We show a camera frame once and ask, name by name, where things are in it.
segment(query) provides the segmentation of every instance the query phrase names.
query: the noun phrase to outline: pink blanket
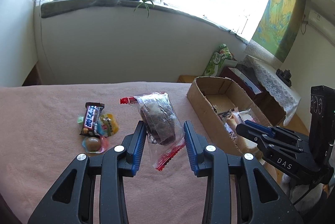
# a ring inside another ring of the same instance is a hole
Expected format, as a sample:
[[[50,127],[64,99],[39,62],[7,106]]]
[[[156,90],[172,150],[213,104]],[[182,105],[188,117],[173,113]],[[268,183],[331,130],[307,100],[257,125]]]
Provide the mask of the pink blanket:
[[[189,86],[136,82],[0,88],[1,195],[27,223],[58,176],[84,152],[76,121],[84,115],[86,101],[105,103],[104,112],[115,115],[120,130],[108,138],[111,147],[133,133],[141,119],[135,108],[120,105],[120,98],[154,91],[166,91],[180,121],[191,120],[196,132],[210,142],[186,98]],[[151,167],[145,146],[137,175],[124,180],[129,223],[201,223],[206,182],[194,176],[185,148],[159,172]],[[98,223],[98,196],[99,178],[94,223]]]

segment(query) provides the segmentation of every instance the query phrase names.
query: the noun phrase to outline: lace cloth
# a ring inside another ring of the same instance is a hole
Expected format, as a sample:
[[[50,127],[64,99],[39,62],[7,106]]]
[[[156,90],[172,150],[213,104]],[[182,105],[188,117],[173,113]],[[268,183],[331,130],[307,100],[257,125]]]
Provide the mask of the lace cloth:
[[[292,88],[292,86],[288,87],[284,84],[283,81],[277,77],[276,69],[270,65],[249,55],[247,55],[240,63],[254,69],[257,79],[279,105],[283,107],[286,112],[284,126],[287,126],[298,107],[301,96]]]

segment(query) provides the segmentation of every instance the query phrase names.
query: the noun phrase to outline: cardboard box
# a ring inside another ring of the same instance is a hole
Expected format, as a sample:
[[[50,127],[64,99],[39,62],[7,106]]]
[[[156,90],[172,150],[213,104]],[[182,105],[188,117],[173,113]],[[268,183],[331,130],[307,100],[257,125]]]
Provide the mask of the cardboard box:
[[[263,126],[271,126],[246,92],[231,79],[198,77],[191,84],[187,98],[213,143],[225,153],[242,155],[213,108],[217,113],[234,107],[238,107],[240,111],[252,109]]]

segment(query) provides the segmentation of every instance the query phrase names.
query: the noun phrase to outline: windowsill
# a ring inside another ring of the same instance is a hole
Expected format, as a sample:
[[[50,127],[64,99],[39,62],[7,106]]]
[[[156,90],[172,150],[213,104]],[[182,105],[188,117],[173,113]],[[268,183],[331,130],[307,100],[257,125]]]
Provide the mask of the windowsill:
[[[136,8],[138,6],[138,1],[131,1],[131,0],[59,0],[59,1],[51,1],[46,2],[41,5],[41,18],[49,18],[52,16],[57,16],[63,13],[77,11],[80,9],[85,9],[89,7],[131,7]],[[229,29],[216,24],[205,17],[199,17],[185,11],[182,11],[179,8],[174,8],[171,6],[166,6],[163,4],[156,4],[152,8],[152,5],[149,4],[150,10],[158,10],[168,13],[175,13],[179,15],[183,15],[186,17],[190,17],[196,19],[198,21],[202,21],[206,24],[211,26],[217,27],[223,31],[229,31]]]

